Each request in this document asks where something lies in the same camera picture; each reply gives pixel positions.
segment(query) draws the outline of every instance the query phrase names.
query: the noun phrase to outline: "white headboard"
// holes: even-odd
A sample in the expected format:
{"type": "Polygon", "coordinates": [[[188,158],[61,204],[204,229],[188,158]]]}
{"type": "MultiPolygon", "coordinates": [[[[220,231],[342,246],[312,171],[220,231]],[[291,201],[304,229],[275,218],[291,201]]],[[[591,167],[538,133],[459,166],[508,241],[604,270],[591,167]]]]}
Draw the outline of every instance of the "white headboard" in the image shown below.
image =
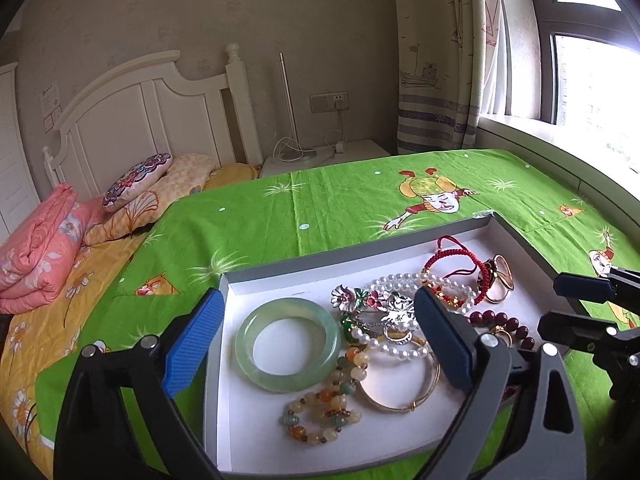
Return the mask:
{"type": "Polygon", "coordinates": [[[238,45],[227,45],[226,73],[189,81],[175,67],[179,50],[117,66],[76,95],[54,124],[60,152],[42,149],[53,186],[71,184],[81,200],[98,196],[153,153],[204,153],[236,162],[222,91],[233,99],[247,163],[262,163],[254,112],[238,45]]]}

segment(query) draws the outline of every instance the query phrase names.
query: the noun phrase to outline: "screw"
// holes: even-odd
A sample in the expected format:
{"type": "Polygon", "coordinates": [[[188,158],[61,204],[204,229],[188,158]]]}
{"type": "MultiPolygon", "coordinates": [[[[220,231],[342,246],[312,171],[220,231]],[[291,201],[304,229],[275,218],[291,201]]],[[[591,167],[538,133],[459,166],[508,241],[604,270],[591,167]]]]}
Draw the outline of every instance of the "screw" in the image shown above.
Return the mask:
{"type": "Polygon", "coordinates": [[[556,348],[556,345],[553,345],[551,343],[544,343],[542,345],[542,351],[551,357],[558,355],[558,348],[556,348]]]}
{"type": "Polygon", "coordinates": [[[140,346],[146,350],[151,350],[158,344],[158,338],[155,335],[145,335],[140,340],[140,346]]]}
{"type": "Polygon", "coordinates": [[[484,346],[488,346],[489,348],[495,348],[498,346],[498,338],[493,334],[482,334],[480,336],[480,341],[484,346]]]}
{"type": "Polygon", "coordinates": [[[95,355],[96,348],[94,345],[87,345],[82,349],[82,357],[93,357],[95,355]]]}

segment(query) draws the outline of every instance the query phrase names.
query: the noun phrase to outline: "white wardrobe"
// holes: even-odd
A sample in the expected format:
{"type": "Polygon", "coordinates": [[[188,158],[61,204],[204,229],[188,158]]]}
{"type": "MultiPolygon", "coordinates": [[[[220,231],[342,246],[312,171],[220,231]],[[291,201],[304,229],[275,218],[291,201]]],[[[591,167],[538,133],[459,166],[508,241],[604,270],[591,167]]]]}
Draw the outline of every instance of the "white wardrobe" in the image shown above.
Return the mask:
{"type": "Polygon", "coordinates": [[[15,67],[0,66],[0,244],[40,203],[18,127],[15,67]]]}

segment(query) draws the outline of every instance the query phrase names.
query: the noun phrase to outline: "blue gripper pad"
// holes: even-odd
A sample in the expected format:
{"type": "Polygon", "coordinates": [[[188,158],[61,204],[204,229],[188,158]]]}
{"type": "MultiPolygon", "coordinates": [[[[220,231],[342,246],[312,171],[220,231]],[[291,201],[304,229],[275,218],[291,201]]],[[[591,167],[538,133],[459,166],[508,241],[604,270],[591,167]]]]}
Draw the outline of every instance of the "blue gripper pad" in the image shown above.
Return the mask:
{"type": "Polygon", "coordinates": [[[207,291],[200,304],[166,355],[162,387],[171,398],[191,384],[225,316],[225,300],[215,288],[207,291]]]}
{"type": "Polygon", "coordinates": [[[449,383],[468,394],[473,387],[472,374],[475,359],[469,351],[469,346],[453,328],[453,323],[456,323],[461,331],[471,331],[469,332],[470,341],[478,338],[476,331],[463,316],[447,312],[442,303],[426,287],[420,288],[415,293],[414,312],[449,383]]]}

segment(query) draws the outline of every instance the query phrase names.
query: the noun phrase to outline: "green bedsheet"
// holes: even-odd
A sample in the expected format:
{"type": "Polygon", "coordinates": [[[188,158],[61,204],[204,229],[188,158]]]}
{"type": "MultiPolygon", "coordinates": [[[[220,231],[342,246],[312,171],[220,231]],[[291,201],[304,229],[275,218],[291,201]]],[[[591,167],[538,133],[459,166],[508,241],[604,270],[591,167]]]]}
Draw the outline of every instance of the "green bedsheet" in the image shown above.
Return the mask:
{"type": "MultiPolygon", "coordinates": [[[[216,286],[225,271],[361,244],[488,210],[507,219],[557,271],[595,275],[594,269],[607,262],[640,268],[638,252],[607,221],[606,212],[511,153],[394,156],[278,175],[178,200],[98,302],[78,348],[100,339],[121,350],[142,335],[161,333],[175,316],[189,312],[208,287],[216,286]],[[384,230],[405,212],[408,217],[397,229],[384,230]],[[160,292],[173,287],[178,294],[134,295],[158,277],[160,292]]],[[[594,317],[616,320],[621,329],[639,323],[615,306],[586,307],[594,317]]],[[[36,380],[40,432],[52,441],[77,355],[63,358],[36,380]]],[[[585,354],[569,354],[566,365],[593,467],[609,451],[604,421],[611,407],[610,383],[585,354]]],[[[201,370],[177,398],[196,434],[201,431],[203,384],[201,370]]],[[[148,462],[162,468],[148,434],[140,430],[142,417],[132,395],[126,395],[126,403],[148,462]]],[[[479,465],[490,461],[507,416],[498,417],[479,465]]],[[[416,456],[347,476],[410,478],[423,463],[424,456],[416,456]]]]}

